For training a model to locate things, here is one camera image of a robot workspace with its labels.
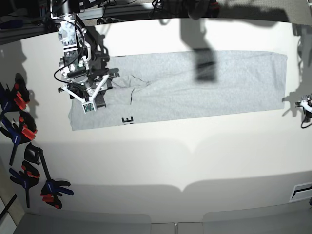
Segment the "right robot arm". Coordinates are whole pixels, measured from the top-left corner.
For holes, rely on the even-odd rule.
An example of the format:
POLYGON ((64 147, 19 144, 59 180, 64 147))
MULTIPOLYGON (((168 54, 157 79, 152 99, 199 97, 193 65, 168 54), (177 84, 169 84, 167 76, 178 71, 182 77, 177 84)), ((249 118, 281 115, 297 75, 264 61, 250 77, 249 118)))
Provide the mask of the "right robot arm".
POLYGON ((59 22, 58 39, 63 47, 58 79, 66 92, 76 99, 85 113, 104 107, 106 82, 118 76, 117 69, 109 69, 109 54, 96 31, 89 31, 79 18, 81 4, 77 0, 52 0, 50 17, 59 22))

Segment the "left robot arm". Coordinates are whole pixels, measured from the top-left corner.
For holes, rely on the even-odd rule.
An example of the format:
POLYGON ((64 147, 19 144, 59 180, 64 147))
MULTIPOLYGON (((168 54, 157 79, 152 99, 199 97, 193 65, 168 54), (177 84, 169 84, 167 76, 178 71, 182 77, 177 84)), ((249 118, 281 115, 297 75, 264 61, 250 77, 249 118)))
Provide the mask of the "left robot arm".
POLYGON ((307 95, 306 100, 303 102, 305 109, 305 122, 310 122, 312 119, 312 96, 307 95))

